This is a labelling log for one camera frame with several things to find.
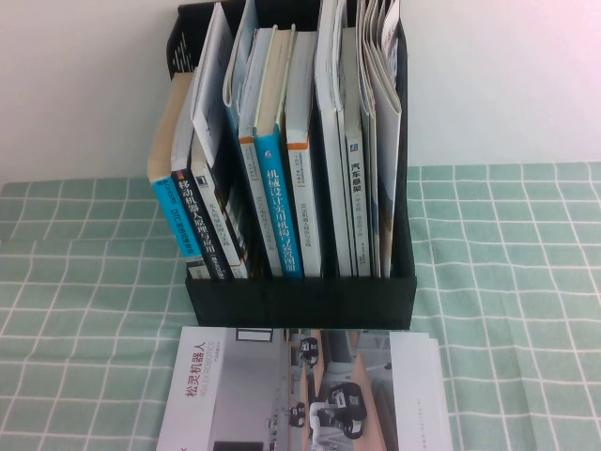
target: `stack of books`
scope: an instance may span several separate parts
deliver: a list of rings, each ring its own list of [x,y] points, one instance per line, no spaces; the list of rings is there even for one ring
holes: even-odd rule
[[[428,334],[184,327],[157,451],[453,449]]]
[[[214,4],[148,159],[192,278],[390,277],[399,18],[324,0],[316,31],[260,27],[247,0],[233,34]]]

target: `teal gingham tablecloth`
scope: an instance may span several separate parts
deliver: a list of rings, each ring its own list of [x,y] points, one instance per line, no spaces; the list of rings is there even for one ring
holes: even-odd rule
[[[412,167],[455,449],[601,449],[601,163]],[[0,450],[154,450],[185,266],[145,179],[0,194]]]

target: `book spine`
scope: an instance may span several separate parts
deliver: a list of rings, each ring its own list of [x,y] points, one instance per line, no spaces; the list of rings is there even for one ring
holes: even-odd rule
[[[294,233],[292,211],[285,188],[285,176],[280,157],[280,135],[278,132],[254,138],[261,178],[270,206],[271,223],[275,231],[280,261],[285,277],[302,277],[299,248]]]
[[[371,275],[367,204],[365,200],[365,171],[362,139],[347,136],[348,177],[353,213],[353,231],[357,249],[357,274]]]
[[[345,145],[345,121],[344,111],[338,111],[338,151],[340,153],[340,167],[342,169],[343,195],[345,199],[345,212],[347,214],[347,235],[348,248],[350,250],[350,269],[352,275],[357,275],[357,250],[355,249],[355,240],[353,238],[353,213],[351,204],[350,178],[348,176],[348,158],[347,147]]]
[[[292,193],[297,211],[300,252],[305,277],[321,276],[315,189],[309,143],[288,144]]]
[[[174,171],[171,176],[182,199],[188,219],[194,227],[194,233],[200,243],[211,279],[231,278],[229,267],[223,257],[223,250],[217,241],[207,210],[196,190],[192,171],[189,169]]]
[[[192,278],[208,279],[209,275],[205,260],[200,252],[200,246],[194,236],[192,226],[186,216],[186,211],[181,203],[173,180],[170,177],[157,180],[152,183],[152,189],[159,200],[159,205],[161,205],[161,210],[167,219],[167,223],[176,237],[179,251],[187,261],[195,262],[195,267],[204,268],[203,271],[199,269],[194,271],[194,273],[191,272]]]
[[[347,224],[347,204],[345,203],[344,183],[342,178],[342,158],[338,135],[338,121],[334,110],[322,110],[321,130],[323,133],[323,149],[328,171],[330,187],[331,217],[336,241],[338,272],[341,277],[353,275],[350,254],[350,234]]]
[[[258,219],[259,228],[261,229],[261,235],[263,236],[263,243],[265,244],[268,263],[271,268],[271,274],[273,276],[281,276],[283,274],[282,264],[280,263],[278,247],[275,241],[275,234],[273,233],[270,208],[268,206],[265,187],[261,178],[261,170],[259,168],[259,162],[256,158],[254,140],[252,137],[246,137],[240,138],[239,142],[242,152],[242,159],[244,160],[244,168],[246,169],[246,175],[248,177],[251,194],[253,196],[256,217]]]
[[[225,255],[225,259],[227,260],[227,264],[229,265],[234,278],[247,279],[248,271],[244,260],[239,254],[236,235],[231,234],[230,227],[227,226],[224,211],[221,208],[221,203],[217,199],[215,183],[213,182],[210,171],[205,169],[201,174],[193,175],[196,186],[198,187],[198,192],[207,208],[208,216],[213,224],[219,243],[222,246],[223,254]]]

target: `white book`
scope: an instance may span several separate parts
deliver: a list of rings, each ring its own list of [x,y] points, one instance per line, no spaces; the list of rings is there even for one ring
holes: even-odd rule
[[[223,7],[221,3],[216,3],[201,53],[201,62],[194,75],[190,109],[194,130],[205,151],[209,167],[215,164],[222,138],[224,106],[221,93],[232,45],[232,33]]]
[[[280,262],[275,234],[273,233],[270,208],[265,194],[263,179],[261,178],[259,162],[256,158],[253,139],[254,115],[259,101],[263,68],[269,54],[272,36],[273,29],[271,28],[259,28],[256,30],[253,49],[249,56],[250,64],[247,66],[244,87],[242,88],[238,139],[246,175],[251,187],[254,209],[256,210],[261,235],[265,243],[268,263],[271,267],[271,274],[281,276],[282,263]]]
[[[222,99],[232,130],[238,140],[238,125],[246,65],[253,47],[254,30],[258,28],[254,0],[246,0],[232,54],[223,79]]]
[[[371,241],[371,261],[372,275],[380,277],[380,258],[379,258],[379,220],[378,220],[378,133],[376,121],[376,101],[371,87],[369,71],[367,70],[365,54],[365,34],[367,26],[365,22],[366,11],[365,1],[357,2],[357,64],[359,66],[359,82],[361,92],[361,115],[362,131],[365,136],[365,153],[368,158],[368,164],[365,166],[367,175],[367,211],[370,216],[369,234]]]
[[[378,118],[378,224],[380,275],[390,277],[393,249],[394,198],[398,166],[401,103],[391,84],[388,65],[384,66],[379,51],[377,5],[370,4],[366,21],[366,61],[376,101]]]
[[[345,144],[345,104],[344,80],[340,70],[340,51],[342,30],[347,27],[347,0],[336,0],[334,28],[331,42],[331,94],[336,105],[338,133],[340,142],[340,159],[342,163],[342,182],[344,185],[345,207],[347,212],[348,245],[350,247],[350,266],[352,275],[357,275],[357,252],[353,237],[352,192],[350,190],[350,175],[348,173],[347,146]]]
[[[355,28],[342,34],[341,66],[345,80],[345,142],[352,205],[353,232],[357,255],[357,274],[371,275],[368,215],[365,200],[365,159],[360,117],[359,77]]]
[[[210,327],[181,329],[157,451],[209,449],[210,428],[199,425],[213,421],[226,332]]]
[[[317,149],[311,143],[313,140],[309,130],[313,105],[316,40],[316,32],[299,32],[297,34],[285,98],[288,161],[305,277],[321,276],[316,188],[313,181],[311,159],[311,153]]]
[[[331,334],[355,345],[328,340],[348,359],[323,365]],[[452,450],[437,340],[377,337],[390,348],[373,331],[184,327],[157,451]]]
[[[227,264],[232,270],[232,274],[237,279],[247,279],[248,269],[244,256],[239,254],[239,243],[237,239],[241,235],[237,235],[234,230],[230,230],[228,227],[228,214],[227,211],[222,209],[222,205],[217,199],[216,186],[213,176],[208,169],[207,159],[205,157],[205,151],[200,144],[200,139],[194,134],[192,140],[192,157],[190,162],[190,168],[194,176],[194,181],[198,187],[200,197],[205,204],[210,221],[215,229],[215,234],[222,246],[223,253]]]
[[[328,183],[330,185],[331,215],[334,228],[338,272],[342,277],[353,275],[351,258],[351,237],[347,211],[347,184],[343,179],[343,171],[347,167],[343,162],[343,143],[336,100],[333,93],[332,58],[333,29],[336,16],[336,0],[324,0],[319,12],[316,49],[316,97],[321,118]]]
[[[452,450],[438,340],[428,334],[391,332],[394,406],[402,449]]]

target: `cream book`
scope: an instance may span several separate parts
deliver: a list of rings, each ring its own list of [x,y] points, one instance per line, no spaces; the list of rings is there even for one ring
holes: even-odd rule
[[[285,98],[285,133],[305,277],[321,276],[321,247],[312,154],[316,148],[310,126],[313,113],[313,63],[316,32],[297,34]]]
[[[271,225],[270,208],[267,203],[253,139],[254,115],[261,93],[263,69],[270,50],[272,36],[273,29],[271,28],[259,28],[254,34],[254,44],[249,56],[244,87],[242,88],[238,140],[271,274],[281,276],[282,264],[275,242],[273,225]]]
[[[148,157],[147,175],[162,212],[176,237],[179,251],[186,258],[188,270],[194,279],[209,278],[207,266],[194,236],[190,221],[171,179],[171,147],[176,133],[177,119],[192,81],[191,73],[176,73],[171,94],[157,126],[152,150]]]

